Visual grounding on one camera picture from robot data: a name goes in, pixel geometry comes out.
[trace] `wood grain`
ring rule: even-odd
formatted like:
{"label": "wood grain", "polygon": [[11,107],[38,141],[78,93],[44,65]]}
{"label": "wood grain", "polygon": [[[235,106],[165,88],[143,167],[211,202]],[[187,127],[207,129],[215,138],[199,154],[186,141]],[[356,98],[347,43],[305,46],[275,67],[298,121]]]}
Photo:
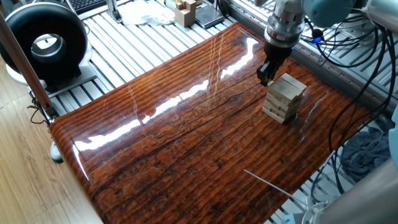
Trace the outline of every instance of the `wood grain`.
{"label": "wood grain", "polygon": [[15,82],[8,75],[6,71],[6,63],[4,63],[4,60],[1,57],[0,79],[4,86],[4,88],[0,90],[0,98],[4,96],[4,91],[7,91],[7,95],[11,101],[27,94],[27,87],[25,85],[21,85],[20,83]]}
{"label": "wood grain", "polygon": [[18,192],[15,190],[16,181],[11,175],[11,168],[7,161],[0,162],[0,222],[3,224],[25,224],[30,219],[22,210],[18,202]]}
{"label": "wood grain", "polygon": [[60,203],[33,219],[35,224],[70,224]]}
{"label": "wood grain", "polygon": [[276,77],[308,87],[296,119],[274,121],[256,78],[263,44],[235,23],[55,120],[50,132],[104,223],[264,223],[286,196],[243,169],[293,192],[324,162],[350,99],[288,58]]}
{"label": "wood grain", "polygon": [[[51,213],[53,205],[65,205],[67,198],[80,202],[65,210],[68,219],[70,211],[79,214],[71,224],[98,223],[67,165],[51,160],[52,139],[46,125],[30,123],[34,112],[26,108],[30,101],[26,86],[11,80],[0,57],[0,223],[33,223],[37,215]],[[40,122],[43,117],[37,113],[33,120]]]}

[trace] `gray cloth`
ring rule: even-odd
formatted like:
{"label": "gray cloth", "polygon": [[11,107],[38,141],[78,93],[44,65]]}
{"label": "gray cloth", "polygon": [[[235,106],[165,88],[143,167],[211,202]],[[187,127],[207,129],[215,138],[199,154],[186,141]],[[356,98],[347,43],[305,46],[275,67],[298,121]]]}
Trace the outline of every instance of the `gray cloth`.
{"label": "gray cloth", "polygon": [[343,170],[359,182],[390,157],[388,132],[369,127],[346,143],[340,162]]}

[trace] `black cable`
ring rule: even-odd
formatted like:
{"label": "black cable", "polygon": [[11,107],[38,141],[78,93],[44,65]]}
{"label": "black cable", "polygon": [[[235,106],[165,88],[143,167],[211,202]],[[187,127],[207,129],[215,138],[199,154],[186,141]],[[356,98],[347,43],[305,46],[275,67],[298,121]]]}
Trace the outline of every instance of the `black cable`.
{"label": "black cable", "polygon": [[[307,18],[304,18],[304,21],[308,24],[308,26],[310,27],[311,31],[313,32],[313,26],[312,26],[311,22],[310,22]],[[358,62],[358,63],[356,63],[356,64],[354,64],[354,65],[342,65],[342,64],[338,64],[338,63],[336,63],[336,62],[330,60],[330,59],[322,52],[322,49],[320,48],[320,45],[319,45],[318,43],[316,43],[315,45],[317,46],[317,49],[318,49],[318,51],[320,52],[321,56],[323,56],[323,57],[325,58],[326,61],[332,63],[333,65],[342,67],[342,68],[353,68],[353,67],[357,67],[357,66],[359,66],[359,65],[364,64],[365,62],[367,62],[367,61],[374,55],[374,53],[375,53],[375,51],[376,51],[376,49],[377,49],[377,44],[378,44],[378,42],[379,42],[378,35],[377,35],[377,27],[374,28],[374,33],[375,33],[375,37],[374,37],[374,46],[373,46],[373,49],[372,49],[371,53],[370,53],[364,60],[362,60],[361,62]]]}
{"label": "black cable", "polygon": [[[378,28],[379,28],[379,29],[381,30],[381,32],[382,32],[382,36],[383,36],[383,44],[382,44],[382,45],[383,45],[383,47],[385,47],[384,44],[387,45],[387,48],[388,48],[389,54],[390,54],[390,58],[391,58],[391,64],[392,64],[391,76],[392,76],[392,78],[391,78],[391,83],[390,83],[389,94],[388,94],[386,100],[385,100],[381,105],[379,105],[379,106],[378,106],[377,108],[375,108],[374,110],[370,111],[368,114],[366,114],[366,115],[362,116],[361,118],[357,119],[353,124],[349,125],[350,122],[351,122],[351,120],[352,120],[352,115],[353,115],[353,114],[351,115],[351,118],[350,118],[350,120],[349,120],[349,122],[348,122],[348,127],[346,127],[345,132],[343,133],[343,135],[342,135],[342,137],[341,137],[341,139],[340,139],[339,146],[332,152],[332,153],[335,153],[335,158],[333,158],[333,156],[331,156],[331,158],[330,158],[330,159],[332,160],[333,171],[334,171],[334,173],[335,173],[336,183],[337,183],[337,185],[338,185],[339,191],[340,191],[340,189],[342,190],[342,186],[341,186],[341,182],[340,182],[340,180],[339,180],[339,178],[338,178],[338,171],[336,170],[336,159],[337,159],[337,154],[336,154],[336,152],[337,152],[338,148],[339,148],[340,146],[343,146],[343,150],[342,150],[342,152],[341,152],[341,156],[343,156],[343,153],[344,153],[344,145],[345,145],[345,144],[342,143],[342,141],[345,139],[345,136],[346,136],[346,134],[348,133],[349,129],[351,129],[351,128],[353,127],[353,125],[354,125],[355,123],[357,123],[359,120],[361,120],[361,119],[367,117],[367,116],[368,116],[369,114],[371,114],[371,113],[376,112],[377,110],[379,110],[379,109],[382,107],[382,109],[379,110],[377,114],[375,114],[369,121],[365,122],[365,123],[364,123],[354,134],[352,134],[349,138],[352,138],[355,134],[357,134],[357,133],[360,132],[364,127],[366,127],[370,122],[374,121],[374,120],[375,120],[375,119],[388,107],[389,102],[390,102],[391,97],[392,97],[392,93],[393,93],[393,91],[394,91],[394,86],[395,86],[395,73],[396,73],[396,69],[395,69],[395,67],[396,67],[396,61],[395,61],[394,39],[393,39],[393,37],[392,37],[392,33],[391,33],[389,30],[385,31],[383,27],[381,27],[381,26],[379,26],[379,25],[377,25],[377,26],[378,26]],[[376,75],[374,75],[374,73],[373,73],[372,76],[371,76],[369,79],[373,79],[375,76],[376,76]],[[318,178],[319,178],[319,175],[317,175],[317,177],[315,178],[314,184],[317,182],[317,179],[318,179]]]}
{"label": "black cable", "polygon": [[[30,117],[30,122],[32,122],[32,123],[34,123],[34,124],[46,123],[47,127],[49,127],[49,126],[50,126],[50,121],[47,119],[47,117],[46,117],[46,115],[45,115],[45,112],[44,112],[44,110],[43,110],[43,107],[42,107],[42,106],[40,105],[40,103],[36,100],[36,98],[33,98],[33,99],[32,99],[32,103],[33,103],[33,106],[30,105],[30,106],[28,106],[27,108],[33,108],[33,109],[36,109],[36,110],[33,112],[32,117]],[[43,117],[44,117],[44,120],[41,121],[41,122],[35,122],[35,121],[33,121],[33,117],[36,115],[36,113],[37,113],[38,111],[39,111],[39,112],[43,115]]]}
{"label": "black cable", "polygon": [[315,200],[317,203],[320,202],[320,201],[319,201],[317,198],[315,198],[315,196],[314,196],[314,194],[313,194],[313,191],[315,190],[315,184],[317,184],[318,179],[319,179],[319,176],[320,176],[321,173],[323,172],[323,169],[328,165],[330,159],[333,157],[333,154],[336,154],[336,151],[334,151],[332,154],[330,154],[330,156],[329,156],[329,158],[326,160],[325,164],[324,164],[323,166],[321,166],[321,168],[320,168],[319,171],[318,171],[317,176],[315,176],[315,179],[313,180],[313,183],[312,183],[312,185],[311,185],[311,191],[310,191],[311,198],[312,198],[313,201]]}
{"label": "black cable", "polygon": [[[342,24],[343,24],[343,23],[339,24],[339,25],[336,27],[336,29],[335,29],[335,41],[336,41],[336,36],[337,36],[338,28],[339,28]],[[326,63],[326,61],[329,59],[329,57],[330,57],[332,51],[334,51],[335,48],[336,48],[336,42],[333,43],[333,47],[331,48],[331,50],[329,50],[329,54],[328,54],[327,58],[325,58],[325,60],[323,61],[323,63],[320,65],[321,67],[322,67],[322,66]],[[323,50],[323,52],[321,53],[321,55],[325,55],[325,50],[326,50],[326,47],[325,47],[325,49]]]}
{"label": "black cable", "polygon": [[[331,136],[332,136],[333,130],[334,130],[334,128],[335,128],[335,126],[336,126],[338,120],[339,120],[339,119],[341,118],[341,116],[348,110],[348,108],[350,108],[355,102],[357,102],[357,101],[359,100],[360,96],[365,92],[365,89],[370,85],[370,83],[371,83],[371,82],[374,80],[374,78],[377,76],[377,73],[378,73],[378,71],[379,71],[381,62],[382,62],[383,57],[384,57],[385,46],[386,46],[386,40],[385,40],[385,38],[383,38],[383,40],[382,40],[381,52],[380,52],[380,54],[379,54],[379,58],[378,58],[376,67],[374,68],[374,71],[373,71],[372,75],[369,77],[369,80],[366,82],[366,84],[362,87],[362,89],[361,89],[361,91],[358,93],[357,97],[356,97],[351,103],[349,103],[349,104],[340,112],[340,114],[336,117],[335,121],[333,122],[333,124],[332,124],[332,126],[331,126],[331,128],[330,128],[330,131],[329,131],[329,151],[330,151],[330,152],[333,152],[333,146],[332,146]],[[331,163],[332,163],[333,170],[335,171],[336,184],[337,184],[338,190],[339,190],[339,192],[340,192],[341,194],[343,194],[345,191],[344,191],[344,189],[342,188],[341,183],[340,183],[340,180],[339,180],[339,177],[338,177],[338,175],[337,175],[336,160],[335,160],[335,158],[332,158],[332,159],[331,159]]]}
{"label": "black cable", "polygon": [[350,17],[350,18],[346,18],[345,20],[343,20],[343,22],[347,22],[347,21],[350,21],[352,19],[364,18],[364,17],[365,17],[364,15],[360,14],[358,16],[353,16],[353,17]]}
{"label": "black cable", "polygon": [[[312,27],[311,23],[309,23],[308,20],[306,20],[306,22],[307,22],[308,25],[310,26],[311,30],[313,30],[313,27]],[[331,146],[331,134],[332,134],[332,132],[333,132],[333,128],[334,128],[336,122],[337,122],[337,121],[339,120],[339,118],[341,117],[341,115],[342,115],[350,106],[352,106],[352,104],[353,104],[354,102],[357,104],[358,98],[363,94],[363,92],[365,91],[365,89],[370,85],[371,81],[376,77],[377,72],[378,72],[379,67],[380,67],[380,64],[381,64],[381,61],[382,61],[382,58],[383,58],[383,56],[384,56],[384,47],[385,47],[385,44],[386,44],[386,39],[385,39],[385,35],[383,34],[382,50],[381,50],[381,53],[380,53],[380,55],[379,55],[379,60],[378,60],[378,62],[377,62],[377,65],[376,65],[376,68],[375,68],[373,74],[371,75],[371,77],[369,78],[369,80],[368,80],[368,82],[365,84],[365,86],[363,86],[363,89],[359,92],[358,96],[353,100],[352,103],[350,103],[350,104],[339,114],[339,116],[336,118],[335,122],[333,123],[333,125],[332,125],[332,127],[331,127],[330,138],[329,138],[329,145],[330,145],[330,151],[331,151],[331,153],[337,151],[337,150],[333,150],[333,149],[332,149],[332,146]],[[350,122],[351,122],[351,120],[352,120],[352,116],[353,116],[353,114],[351,115],[350,121],[348,122],[348,126],[350,125]],[[348,128],[346,127],[346,132],[348,132],[349,128],[351,128],[352,126],[353,126],[353,124],[352,124],[350,127],[348,127]],[[339,190],[339,192],[340,192],[341,194],[343,194],[343,193],[344,193],[344,190],[343,190],[343,188],[342,188],[342,186],[341,186],[341,183],[340,183],[340,180],[339,180],[339,177],[338,177],[338,173],[337,173],[337,170],[336,170],[336,158],[337,158],[337,155],[335,154],[335,158],[333,158],[333,156],[331,156],[331,157],[330,157],[330,160],[332,161],[332,164],[333,164],[332,166],[333,166],[333,171],[334,171],[335,177],[336,177],[336,183],[337,183],[337,185],[338,185],[338,190]],[[313,197],[314,185],[316,184],[317,179],[319,178],[319,175],[317,175],[317,177],[315,178],[314,183],[313,183],[313,186],[312,186],[312,192],[311,192],[311,193],[312,193],[312,197]]]}
{"label": "black cable", "polygon": [[[389,49],[389,54],[390,54],[390,58],[391,58],[391,66],[393,67],[392,68],[392,74],[393,74],[392,76],[395,78],[395,67],[396,67],[395,64],[396,64],[396,61],[395,61],[394,38],[392,37],[391,31],[389,31],[389,30],[384,31],[383,27],[380,27],[380,30],[383,33],[383,36],[388,36],[389,37],[389,41],[390,42],[388,42],[388,40],[386,39],[386,44],[387,44],[387,48]],[[377,112],[378,110],[380,110],[380,108],[382,108],[382,109],[380,110],[379,114],[382,113],[387,108],[387,106],[388,106],[388,104],[389,104],[389,102],[391,100],[393,91],[394,91],[394,85],[395,85],[395,79],[392,80],[391,83],[390,83],[390,89],[389,89],[387,98],[378,107],[374,108],[372,111],[370,111],[370,112],[366,113],[365,115],[363,115],[362,117],[358,118],[356,121],[354,121],[351,124],[351,126],[348,126],[346,128],[346,131],[343,133],[343,135],[342,135],[342,137],[340,139],[340,145],[342,145],[344,147],[344,144],[342,144],[342,143],[343,143],[343,141],[345,139],[345,135],[347,134],[348,130],[351,129],[358,121],[360,121],[363,118],[369,116],[370,114],[373,114],[373,113]]]}
{"label": "black cable", "polygon": [[221,0],[216,0],[216,4],[218,6],[218,8],[220,9],[221,14],[226,17],[227,13],[226,13],[226,9],[225,9],[225,5],[224,5],[224,1],[223,3],[221,3]]}
{"label": "black cable", "polygon": [[[355,37],[355,38],[348,39],[348,40],[323,40],[323,41],[324,42],[348,42],[348,41],[352,41],[352,40],[361,39],[361,38],[366,37],[366,36],[368,36],[369,34],[372,34],[372,33],[373,33],[373,30],[371,32],[369,32],[368,34],[364,34],[364,35],[361,35],[359,37]],[[306,35],[301,35],[301,37],[307,38],[309,40],[313,39],[312,37],[309,37],[309,36],[306,36]]]}
{"label": "black cable", "polygon": [[355,19],[353,21],[350,20],[350,18],[348,18],[346,21],[344,21],[345,23],[351,23],[351,22],[359,22],[359,21],[368,21],[369,19],[366,16],[362,16],[363,18],[360,19]]}
{"label": "black cable", "polygon": [[[336,47],[342,47],[342,46],[350,46],[350,45],[354,45],[354,44],[358,44],[360,43],[362,40],[364,40],[365,38],[367,38],[369,35],[371,35],[373,33],[373,30],[371,32],[368,32],[365,35],[362,35],[360,38],[358,38],[356,41],[349,43],[349,44],[336,44]],[[302,39],[304,41],[306,41],[307,43],[311,43],[311,40],[307,40],[307,39]],[[329,42],[333,42],[333,43],[338,43],[338,42],[349,42],[349,41],[353,41],[354,39],[348,39],[348,40],[322,40],[322,42],[319,42],[320,45],[327,45],[327,46],[333,46],[334,44],[329,44]]]}
{"label": "black cable", "polygon": [[87,27],[87,29],[88,29],[87,35],[88,35],[88,34],[90,33],[91,29],[90,29],[90,27],[89,27],[87,24],[83,23],[83,25],[84,25],[85,27]]}
{"label": "black cable", "polygon": [[[358,22],[358,21],[361,21],[361,20],[364,20],[364,19],[366,19],[366,17],[364,17],[364,16],[359,16],[359,17],[363,17],[362,19],[357,19],[357,20],[354,20],[354,21],[351,21],[351,19],[355,19],[355,18],[358,18],[358,16],[356,16],[356,17],[351,17],[351,18],[347,18],[347,19],[345,19],[345,20],[343,20],[343,22],[341,22],[341,24],[339,24],[339,26],[340,25],[342,25],[343,23],[350,23],[350,22]],[[306,35],[301,35],[302,37],[306,37],[306,38],[308,38],[308,39],[312,39],[312,37],[309,37],[309,36],[306,36]]]}

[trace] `metal rod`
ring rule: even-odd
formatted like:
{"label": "metal rod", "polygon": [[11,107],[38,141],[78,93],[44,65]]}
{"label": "metal rod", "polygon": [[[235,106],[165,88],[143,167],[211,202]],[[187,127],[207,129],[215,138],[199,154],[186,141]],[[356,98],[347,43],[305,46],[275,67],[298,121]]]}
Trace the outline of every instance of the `metal rod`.
{"label": "metal rod", "polygon": [[69,0],[66,0],[66,2],[67,2],[67,4],[68,4],[70,10],[71,10],[73,13],[75,13],[76,16],[77,16],[78,14],[76,13],[76,11],[75,11],[75,9],[73,8],[73,6],[72,6],[72,4],[70,3],[70,1],[69,1]]}
{"label": "metal rod", "polygon": [[247,170],[244,170],[244,171],[245,171],[245,172],[247,172],[248,174],[252,175],[253,177],[255,177],[255,178],[257,178],[257,179],[259,179],[259,180],[263,181],[264,183],[266,183],[266,184],[270,185],[271,187],[273,187],[273,188],[277,189],[278,191],[282,192],[283,194],[286,194],[287,196],[291,197],[291,198],[292,198],[292,199],[294,199],[295,201],[297,201],[297,202],[300,202],[301,204],[303,204],[303,205],[304,205],[304,207],[309,207],[309,206],[307,205],[307,203],[305,203],[305,202],[303,202],[303,201],[301,201],[301,200],[299,200],[299,199],[295,198],[293,195],[291,195],[291,194],[287,193],[286,191],[284,191],[284,190],[282,190],[282,189],[278,188],[278,187],[277,187],[277,186],[275,186],[274,184],[272,184],[272,183],[270,183],[270,182],[268,182],[268,181],[264,180],[264,179],[263,179],[263,178],[261,178],[261,177],[258,177],[258,176],[257,176],[257,175],[255,175],[255,174],[252,174],[251,172],[249,172],[249,171],[247,171]]}
{"label": "metal rod", "polygon": [[398,32],[398,1],[369,0],[362,8],[368,18],[385,28]]}
{"label": "metal rod", "polygon": [[118,10],[118,3],[116,0],[106,0],[106,4],[108,5],[108,15],[117,23],[122,22],[122,16]]}

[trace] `stacked wooden blocks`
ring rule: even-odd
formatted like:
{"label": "stacked wooden blocks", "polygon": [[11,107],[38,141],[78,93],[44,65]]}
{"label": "stacked wooden blocks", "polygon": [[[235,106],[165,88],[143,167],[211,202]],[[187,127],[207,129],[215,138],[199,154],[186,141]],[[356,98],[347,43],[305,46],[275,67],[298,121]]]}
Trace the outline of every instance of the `stacked wooden blocks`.
{"label": "stacked wooden blocks", "polygon": [[267,87],[268,93],[262,111],[283,123],[299,110],[306,85],[288,74],[283,74]]}
{"label": "stacked wooden blocks", "polygon": [[187,27],[195,23],[197,2],[195,0],[180,0],[175,3],[175,21]]}

